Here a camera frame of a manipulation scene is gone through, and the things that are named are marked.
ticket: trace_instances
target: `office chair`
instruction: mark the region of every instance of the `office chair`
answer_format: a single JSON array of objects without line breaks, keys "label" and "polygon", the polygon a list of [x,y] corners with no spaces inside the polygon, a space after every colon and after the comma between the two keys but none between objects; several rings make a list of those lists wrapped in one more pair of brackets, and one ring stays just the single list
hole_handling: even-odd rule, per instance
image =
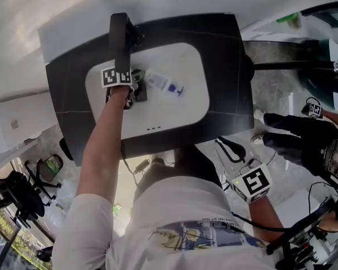
[{"label": "office chair", "polygon": [[18,219],[25,227],[30,225],[26,220],[34,221],[45,213],[44,204],[26,176],[12,171],[5,179],[0,179],[0,209],[13,203],[17,211],[13,221]]},{"label": "office chair", "polygon": [[37,165],[36,165],[36,175],[34,175],[34,173],[30,170],[30,168],[28,167],[28,164],[29,164],[29,161],[26,161],[24,163],[24,165],[26,167],[26,170],[29,172],[29,175],[30,175],[29,182],[30,182],[30,179],[32,178],[33,181],[34,181],[34,184],[33,184],[34,188],[39,188],[40,191],[42,191],[50,200],[56,199],[55,195],[50,196],[50,194],[46,191],[45,187],[48,187],[48,188],[61,188],[61,183],[53,185],[53,184],[46,183],[46,182],[44,182],[44,181],[42,181],[40,179],[40,172],[41,171],[47,171],[47,165],[44,164],[43,160],[39,159],[39,161],[37,162]]}]

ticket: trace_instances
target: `black pole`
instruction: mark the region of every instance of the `black pole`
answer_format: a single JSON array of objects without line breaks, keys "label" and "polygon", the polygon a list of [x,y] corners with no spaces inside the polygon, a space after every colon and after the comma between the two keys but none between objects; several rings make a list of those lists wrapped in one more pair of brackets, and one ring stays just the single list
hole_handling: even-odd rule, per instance
[{"label": "black pole", "polygon": [[254,70],[302,70],[317,69],[334,71],[333,61],[293,61],[254,64]]}]

